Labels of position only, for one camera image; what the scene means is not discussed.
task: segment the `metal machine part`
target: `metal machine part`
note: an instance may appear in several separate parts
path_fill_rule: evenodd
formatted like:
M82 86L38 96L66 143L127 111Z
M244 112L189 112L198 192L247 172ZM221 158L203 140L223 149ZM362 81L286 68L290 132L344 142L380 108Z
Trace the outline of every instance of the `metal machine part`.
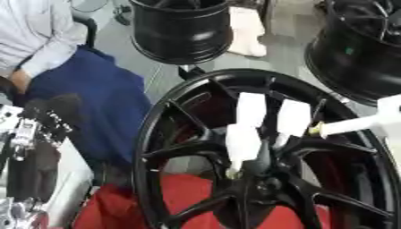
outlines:
M268 113L259 128L265 150L256 160L244 162L241 173L227 177L231 163L221 128L235 122L241 92L265 95ZM149 227L181 228L196 216L213 212L225 228L257 228L273 208L285 206L298 215L305 228L321 229L315 207L323 206L332 228L400 228L399 176L391 155L371 131L325 140L306 132L301 138L291 138L283 148L272 148L278 109L287 98L311 105L311 125L356 117L312 85L277 72L252 69L191 78L155 104L139 133L132 169ZM160 181L166 161L186 156L209 161L212 169L203 177L212 182L211 194L173 213L163 200ZM319 185L300 175L302 163L310 167Z
M14 202L13 198L0 203L0 228L2 229L47 229L48 217L34 199Z
M0 107L0 228L67 226L93 173L67 135L78 120L76 97L25 108Z

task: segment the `gray floor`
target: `gray floor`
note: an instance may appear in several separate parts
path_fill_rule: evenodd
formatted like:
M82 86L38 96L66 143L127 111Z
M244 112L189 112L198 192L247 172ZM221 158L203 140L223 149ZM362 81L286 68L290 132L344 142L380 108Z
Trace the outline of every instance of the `gray floor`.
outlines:
M245 57L225 53L219 58L200 66L206 71L226 68L257 68L282 72L330 91L310 73L303 60L305 46L313 40L323 26L323 16L316 12L313 4L317 0L271 0L269 15L265 21L267 32L260 42L268 47L262 58ZM104 23L109 9L94 17ZM152 103L157 102L172 87L182 82L176 66L156 63L141 55L131 44L132 27L120 25L115 20L101 25L96 47L116 58L117 64L144 77L146 93ZM375 109L350 102L349 106L361 115L369 115Z

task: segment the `red cloth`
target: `red cloth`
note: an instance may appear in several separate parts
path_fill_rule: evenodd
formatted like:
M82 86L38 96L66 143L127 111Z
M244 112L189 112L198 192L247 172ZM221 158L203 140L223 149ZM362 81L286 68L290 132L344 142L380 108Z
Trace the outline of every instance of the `red cloth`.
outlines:
M180 212L210 195L211 182L188 174L168 175L162 179L164 201L172 214ZM323 229L330 229L329 213L317 207ZM131 191L106 185L90 199L76 219L74 229L146 229L136 198ZM187 222L184 229L218 229L221 226L211 212ZM276 207L259 229L302 229L294 211Z

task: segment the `wheel spoke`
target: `wheel spoke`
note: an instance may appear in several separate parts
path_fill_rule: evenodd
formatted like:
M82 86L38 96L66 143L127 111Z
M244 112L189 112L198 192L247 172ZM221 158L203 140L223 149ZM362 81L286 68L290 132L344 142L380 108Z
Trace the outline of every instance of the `wheel spoke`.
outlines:
M235 95L235 93L228 89L226 86L221 84L220 82L214 80L214 79L209 79L210 86L213 90L215 90L218 94L224 95L227 98L230 98L232 101L236 101L238 97Z
M307 138L299 141L297 144L291 146L290 148L283 149L285 152L282 155L305 157L306 155L316 152L336 152L338 154L350 152L368 155L375 155L377 150L375 148L366 148L363 146L355 145L352 143L344 142L329 142L323 139L313 139Z
M294 175L291 175L290 183L297 189L298 194L302 196L303 202L301 203L301 207L303 208L299 208L298 206L297 210L300 211L300 215L306 214L305 216L308 216L307 218L310 217L312 219L313 214L311 213L311 206L314 208L314 204L322 204L333 208L347 208L353 212L359 211L359 213L362 212L365 213L365 215L368 214L369 216L376 216L383 220L390 219L393 216L393 214L388 211L375 208L374 206L363 203L360 200L347 197L346 195L324 190Z
M143 158L151 161L166 161L174 157L185 156L201 156L206 157L210 161L218 165L229 166L226 147L212 141L196 140L178 145L170 148L149 152L143 155Z
M175 101L170 100L167 103L167 105L169 108L172 108L175 111L179 112L188 121L190 121L194 125L194 127L197 128L198 131L200 131L200 135L205 135L205 134L211 132L211 130L208 128L208 126L203 121L201 121L195 114L192 114L191 111L189 111L188 109L179 105Z
M249 216L248 208L246 205L246 198L237 200L238 219L241 229L249 229Z
M312 187L314 186L296 176L291 176L289 182L297 192L293 198L294 204L292 209L300 217L304 227L308 229L321 229L319 215L313 200L314 191Z
M225 204L231 198L232 195L230 195L227 192L219 193L213 197L207 198L197 204L188 207L187 209L183 210L178 214L170 216L165 221L165 224L171 225L174 228L176 227L181 228L181 226L191 218L194 218L203 213L213 211L217 207Z
M316 195L315 199L317 202L323 205L329 207L340 206L340 207L350 208L353 211L362 211L364 213L369 214L370 216L378 216L384 219L390 219L393 216L393 214L388 211L375 208L374 206L363 203L357 199L353 199L339 193L326 191L317 187L316 189L318 194Z

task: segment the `wheel rim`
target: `wheel rim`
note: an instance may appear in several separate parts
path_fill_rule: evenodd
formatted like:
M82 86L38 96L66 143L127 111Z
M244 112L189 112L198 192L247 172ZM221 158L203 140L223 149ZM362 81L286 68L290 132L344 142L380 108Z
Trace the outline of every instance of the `wheel rim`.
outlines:
M268 127L276 126L274 116L284 98L310 103L315 122L355 117L325 92L276 72L226 70L186 81L154 106L137 141L133 178L151 228L180 228L208 211L228 228L254 228L277 205L291 208L305 228L322 228L316 204L328 206L332 228L399 227L399 180L388 152L370 131L327 140L291 139L282 150L271 151L268 167L255 169L260 160L246 162L241 178L227 179L224 133L215 130L234 122L238 91L267 95L267 116L272 118L260 128L266 142L277 137ZM212 194L170 216L159 185L160 167L169 158L194 155L212 164ZM318 176L321 187L299 176L301 159Z

